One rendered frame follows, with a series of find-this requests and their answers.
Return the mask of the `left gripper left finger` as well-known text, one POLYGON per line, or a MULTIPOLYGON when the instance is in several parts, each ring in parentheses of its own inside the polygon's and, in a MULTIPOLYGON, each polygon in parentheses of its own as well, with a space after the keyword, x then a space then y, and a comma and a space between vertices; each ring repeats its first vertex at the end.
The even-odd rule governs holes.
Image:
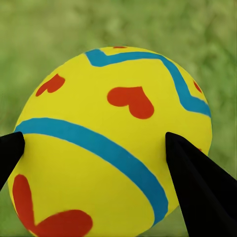
POLYGON ((0 137, 0 191, 23 155, 24 147, 21 131, 0 137))

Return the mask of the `easter egg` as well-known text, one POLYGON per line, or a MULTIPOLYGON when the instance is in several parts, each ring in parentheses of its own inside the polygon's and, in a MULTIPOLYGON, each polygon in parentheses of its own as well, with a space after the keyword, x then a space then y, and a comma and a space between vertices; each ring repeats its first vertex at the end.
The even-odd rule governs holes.
POLYGON ((19 131, 25 147, 8 186, 35 237, 136 237, 179 205, 166 132, 206 156, 212 141, 194 78, 130 46, 93 49, 57 67, 28 99, 19 131))

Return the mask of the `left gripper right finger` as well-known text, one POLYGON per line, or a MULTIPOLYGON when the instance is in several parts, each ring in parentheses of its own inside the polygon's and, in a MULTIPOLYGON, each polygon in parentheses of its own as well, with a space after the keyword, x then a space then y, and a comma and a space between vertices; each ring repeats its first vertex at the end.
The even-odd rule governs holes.
POLYGON ((237 180, 183 136, 166 132, 165 137, 189 237, 237 237, 237 180))

